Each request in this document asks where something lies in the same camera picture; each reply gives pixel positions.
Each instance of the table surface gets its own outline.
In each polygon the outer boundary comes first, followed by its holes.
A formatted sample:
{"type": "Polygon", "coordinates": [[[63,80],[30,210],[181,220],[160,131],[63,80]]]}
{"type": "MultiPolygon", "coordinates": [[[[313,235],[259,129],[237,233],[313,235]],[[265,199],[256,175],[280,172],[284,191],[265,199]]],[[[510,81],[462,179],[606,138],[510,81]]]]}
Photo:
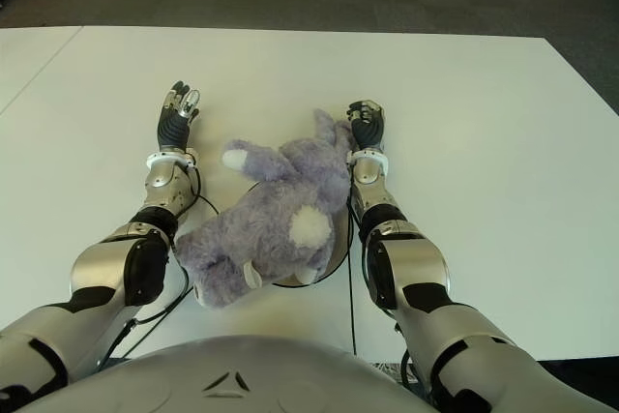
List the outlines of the table surface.
{"type": "Polygon", "coordinates": [[[79,29],[0,29],[0,114],[79,29]]]}
{"type": "MultiPolygon", "coordinates": [[[[619,120],[545,40],[526,38],[83,28],[0,117],[10,270],[0,299],[12,302],[0,327],[66,300],[79,252],[139,206],[176,79],[202,92],[193,146],[205,194],[222,208],[251,185],[221,165],[228,139],[277,146],[311,134],[316,106],[343,116],[356,100],[381,103],[388,186],[446,255],[452,297],[538,359],[617,354],[619,120]]],[[[208,215],[200,205],[185,228],[208,215]]],[[[352,262],[358,353],[398,361],[404,343],[368,298],[358,242],[352,262]]],[[[141,314],[180,281],[172,264],[141,314]]],[[[188,299],[134,353],[222,334],[352,350],[348,292],[344,266],[317,286],[268,287],[225,310],[188,299]]]]}

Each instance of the silver arm segment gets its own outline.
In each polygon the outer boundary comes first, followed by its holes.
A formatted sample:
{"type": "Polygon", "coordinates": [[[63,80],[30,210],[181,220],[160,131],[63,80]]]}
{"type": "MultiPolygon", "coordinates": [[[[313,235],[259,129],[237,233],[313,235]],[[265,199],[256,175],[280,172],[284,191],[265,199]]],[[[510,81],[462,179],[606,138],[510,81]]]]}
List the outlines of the silver arm segment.
{"type": "Polygon", "coordinates": [[[382,136],[382,109],[363,101],[348,114],[360,148],[349,157],[351,203],[369,294],[398,322],[433,406],[450,412],[614,411],[554,378],[479,311],[452,302],[442,253],[385,188],[381,143],[368,141],[368,134],[382,136]]]}
{"type": "Polygon", "coordinates": [[[160,151],[147,161],[146,199],[128,223],[77,258],[71,300],[32,310],[0,331],[1,412],[96,372],[140,308],[161,294],[179,221],[199,194],[192,187],[195,156],[187,149],[198,100],[181,81],[168,92],[160,151]]]}

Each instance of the purple plush toy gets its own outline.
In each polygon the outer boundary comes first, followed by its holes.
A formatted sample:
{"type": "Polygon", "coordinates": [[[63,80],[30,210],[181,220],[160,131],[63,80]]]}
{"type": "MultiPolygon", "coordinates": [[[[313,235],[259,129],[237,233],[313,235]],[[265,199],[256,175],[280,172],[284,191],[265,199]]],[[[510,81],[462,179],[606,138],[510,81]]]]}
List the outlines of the purple plush toy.
{"type": "Polygon", "coordinates": [[[350,180],[347,121],[314,111],[316,137],[277,152],[229,142],[223,164],[258,184],[239,202],[179,238],[177,256],[194,281],[198,302],[224,307],[265,283],[322,275],[335,243],[332,217],[344,208],[350,180]]]}

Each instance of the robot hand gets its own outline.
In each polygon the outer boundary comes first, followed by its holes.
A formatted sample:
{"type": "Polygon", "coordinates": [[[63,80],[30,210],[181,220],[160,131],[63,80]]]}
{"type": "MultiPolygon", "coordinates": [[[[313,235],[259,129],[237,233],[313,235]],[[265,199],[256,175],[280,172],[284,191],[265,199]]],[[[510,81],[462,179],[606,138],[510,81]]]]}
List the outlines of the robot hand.
{"type": "Polygon", "coordinates": [[[359,101],[352,103],[346,114],[359,149],[380,149],[385,128],[383,108],[373,101],[359,101]]]}
{"type": "Polygon", "coordinates": [[[165,96],[162,113],[157,126],[160,150],[187,149],[190,125],[199,113],[197,103],[200,93],[183,81],[178,81],[165,96]]]}

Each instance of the black cable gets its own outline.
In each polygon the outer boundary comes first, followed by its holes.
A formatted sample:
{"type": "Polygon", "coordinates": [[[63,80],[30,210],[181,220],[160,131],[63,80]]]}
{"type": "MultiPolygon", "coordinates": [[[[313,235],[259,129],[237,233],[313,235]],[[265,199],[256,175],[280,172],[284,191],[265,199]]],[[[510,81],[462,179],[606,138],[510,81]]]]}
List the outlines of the black cable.
{"type": "Polygon", "coordinates": [[[197,189],[194,192],[193,191],[193,187],[191,187],[192,194],[193,194],[193,200],[191,201],[191,203],[189,203],[187,205],[187,207],[185,207],[184,209],[182,209],[180,212],[178,212],[176,214],[176,218],[181,218],[181,216],[185,215],[189,211],[189,209],[193,205],[195,205],[195,202],[197,202],[197,199],[200,198],[200,196],[202,195],[202,177],[200,176],[200,170],[197,169],[197,166],[195,166],[193,171],[195,172],[195,179],[196,179],[196,182],[197,182],[197,189]]]}
{"type": "Polygon", "coordinates": [[[148,324],[151,321],[155,321],[157,318],[162,317],[164,314],[166,314],[168,312],[168,309],[172,308],[172,307],[176,307],[176,301],[177,300],[182,300],[184,294],[189,290],[190,288],[190,275],[187,274],[187,270],[185,268],[183,268],[181,266],[181,271],[183,272],[183,276],[185,277],[185,285],[183,285],[183,290],[181,291],[181,293],[178,295],[178,297],[176,297],[176,299],[174,299],[168,306],[166,306],[163,310],[161,310],[159,313],[154,314],[153,316],[149,316],[148,318],[144,318],[144,319],[135,319],[135,325],[140,326],[142,324],[148,324]]]}
{"type": "Polygon", "coordinates": [[[190,293],[192,293],[192,289],[188,289],[184,294],[182,294],[182,296],[180,296],[179,299],[176,299],[172,305],[169,306],[169,310],[160,318],[159,321],[157,321],[157,323],[155,323],[153,325],[153,327],[151,329],[149,329],[146,334],[144,336],[142,336],[133,346],[132,348],[130,348],[127,352],[125,352],[125,354],[121,357],[121,359],[126,359],[134,350],[136,350],[136,348],[144,342],[144,340],[146,338],[148,338],[153,331],[155,331],[157,329],[157,327],[163,323],[163,321],[174,311],[174,309],[176,309],[176,307],[178,307],[181,302],[183,302],[183,300],[185,300],[185,297],[187,297],[190,293]]]}
{"type": "MultiPolygon", "coordinates": [[[[346,241],[350,244],[351,228],[348,228],[346,241]]],[[[350,297],[350,328],[352,330],[352,353],[357,355],[357,335],[355,334],[355,308],[352,299],[352,265],[350,263],[350,248],[348,249],[348,292],[350,297]]]]}
{"type": "Polygon", "coordinates": [[[406,388],[406,390],[411,391],[410,382],[408,382],[408,361],[410,360],[410,353],[408,350],[404,352],[404,356],[402,357],[402,361],[399,363],[399,378],[401,379],[402,386],[406,388]]]}
{"type": "Polygon", "coordinates": [[[216,214],[216,215],[218,215],[218,214],[220,213],[220,211],[217,209],[217,207],[216,207],[215,205],[213,205],[213,204],[211,203],[211,201],[210,201],[208,198],[206,198],[204,195],[200,194],[200,195],[198,196],[198,198],[201,198],[201,199],[202,199],[202,200],[204,200],[206,203],[208,203],[208,204],[209,204],[209,206],[213,209],[213,211],[215,212],[215,214],[216,214]]]}
{"type": "Polygon", "coordinates": [[[118,344],[122,342],[126,336],[129,335],[129,333],[132,331],[134,327],[135,327],[134,319],[130,319],[129,321],[127,321],[127,323],[125,323],[123,330],[118,334],[118,336],[116,336],[116,339],[114,340],[114,342],[109,346],[109,349],[107,350],[107,352],[105,352],[105,355],[103,356],[103,358],[101,358],[101,361],[99,362],[99,367],[97,368],[97,372],[102,371],[105,368],[107,361],[112,356],[112,353],[114,352],[118,344]]]}

